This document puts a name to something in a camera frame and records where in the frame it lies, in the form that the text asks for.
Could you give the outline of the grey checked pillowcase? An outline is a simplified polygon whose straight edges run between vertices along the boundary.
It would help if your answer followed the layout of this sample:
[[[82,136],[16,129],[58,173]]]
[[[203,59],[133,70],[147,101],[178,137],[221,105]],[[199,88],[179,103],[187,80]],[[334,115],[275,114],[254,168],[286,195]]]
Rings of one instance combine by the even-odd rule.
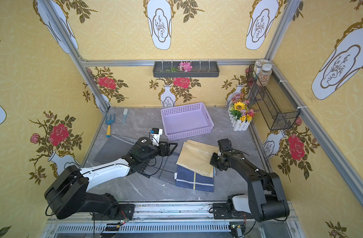
[[[148,162],[144,172],[152,178],[160,179],[175,185],[175,174],[178,170],[176,163],[179,155],[179,153],[173,152],[172,155],[168,157],[157,156]]]

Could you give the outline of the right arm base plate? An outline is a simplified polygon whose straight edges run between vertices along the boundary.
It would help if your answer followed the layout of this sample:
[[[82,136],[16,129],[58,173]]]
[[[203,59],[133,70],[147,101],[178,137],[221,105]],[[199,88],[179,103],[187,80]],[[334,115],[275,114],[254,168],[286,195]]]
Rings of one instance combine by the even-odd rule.
[[[234,210],[234,208],[232,208],[227,203],[213,203],[208,212],[213,214],[214,219],[216,220],[246,218],[253,219],[253,216],[250,213]]]

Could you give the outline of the yellow pillowcase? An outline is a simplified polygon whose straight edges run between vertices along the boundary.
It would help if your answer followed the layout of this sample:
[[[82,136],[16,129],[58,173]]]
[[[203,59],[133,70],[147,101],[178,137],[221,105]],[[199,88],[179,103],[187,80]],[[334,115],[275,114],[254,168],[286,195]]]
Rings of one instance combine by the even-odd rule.
[[[177,165],[196,172],[205,177],[213,177],[213,166],[210,160],[213,153],[218,154],[219,148],[197,141],[187,140],[183,143]]]

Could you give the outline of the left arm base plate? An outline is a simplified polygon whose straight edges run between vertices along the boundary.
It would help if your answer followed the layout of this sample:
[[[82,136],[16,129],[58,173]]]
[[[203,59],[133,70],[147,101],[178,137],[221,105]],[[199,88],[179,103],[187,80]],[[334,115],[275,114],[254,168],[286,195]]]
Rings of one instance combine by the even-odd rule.
[[[103,215],[101,213],[93,213],[92,220],[93,221],[108,221],[108,220],[124,220],[128,219],[131,221],[134,215],[135,205],[133,203],[120,204],[118,206],[117,211],[113,211],[112,216]]]

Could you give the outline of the navy blue striped pillowcase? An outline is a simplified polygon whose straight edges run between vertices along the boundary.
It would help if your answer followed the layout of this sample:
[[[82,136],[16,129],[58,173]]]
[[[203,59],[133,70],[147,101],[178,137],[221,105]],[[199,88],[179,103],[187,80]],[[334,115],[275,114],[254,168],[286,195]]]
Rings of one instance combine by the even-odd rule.
[[[214,192],[214,178],[202,176],[182,166],[178,166],[175,178],[178,187]]]

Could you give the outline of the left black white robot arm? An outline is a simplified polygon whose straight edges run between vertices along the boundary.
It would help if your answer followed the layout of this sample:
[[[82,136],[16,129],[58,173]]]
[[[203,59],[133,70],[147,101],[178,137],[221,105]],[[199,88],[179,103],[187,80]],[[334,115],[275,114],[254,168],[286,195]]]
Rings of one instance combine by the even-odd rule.
[[[145,173],[148,162],[157,156],[171,156],[177,143],[152,142],[141,137],[127,155],[107,164],[90,168],[67,167],[44,194],[48,209],[57,219],[65,219],[75,213],[94,213],[103,220],[132,219],[134,204],[120,205],[109,193],[94,194],[89,190],[97,185],[133,173]]]

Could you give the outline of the purple plastic basket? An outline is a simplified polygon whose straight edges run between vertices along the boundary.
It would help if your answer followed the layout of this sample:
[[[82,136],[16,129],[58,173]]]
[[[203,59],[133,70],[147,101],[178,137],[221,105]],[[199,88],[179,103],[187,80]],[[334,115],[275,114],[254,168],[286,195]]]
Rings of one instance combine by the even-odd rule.
[[[207,134],[214,127],[204,103],[163,108],[161,117],[169,141]]]

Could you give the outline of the black grid pillowcase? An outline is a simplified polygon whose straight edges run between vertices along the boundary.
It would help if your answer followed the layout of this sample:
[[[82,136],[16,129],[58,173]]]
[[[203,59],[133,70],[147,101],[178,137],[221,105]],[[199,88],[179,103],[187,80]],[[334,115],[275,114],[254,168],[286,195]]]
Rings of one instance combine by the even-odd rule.
[[[126,160],[129,164],[129,167],[131,168],[128,175],[131,175],[135,172],[144,175],[147,178],[150,178],[150,175],[147,175],[144,171],[146,169],[146,166],[150,160],[144,161],[144,162],[136,162],[131,159],[131,150],[128,152],[127,155],[123,156],[122,159]]]

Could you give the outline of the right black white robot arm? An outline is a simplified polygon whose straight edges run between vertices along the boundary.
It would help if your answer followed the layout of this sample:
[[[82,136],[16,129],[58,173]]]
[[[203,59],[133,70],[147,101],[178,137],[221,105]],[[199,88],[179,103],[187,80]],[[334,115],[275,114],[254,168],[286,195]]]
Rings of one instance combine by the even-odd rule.
[[[220,171],[235,170],[248,184],[244,201],[233,201],[233,207],[244,205],[245,212],[258,222],[288,218],[290,209],[279,176],[268,173],[251,161],[247,153],[232,148],[229,139],[218,140],[219,152],[213,153],[210,165]]]

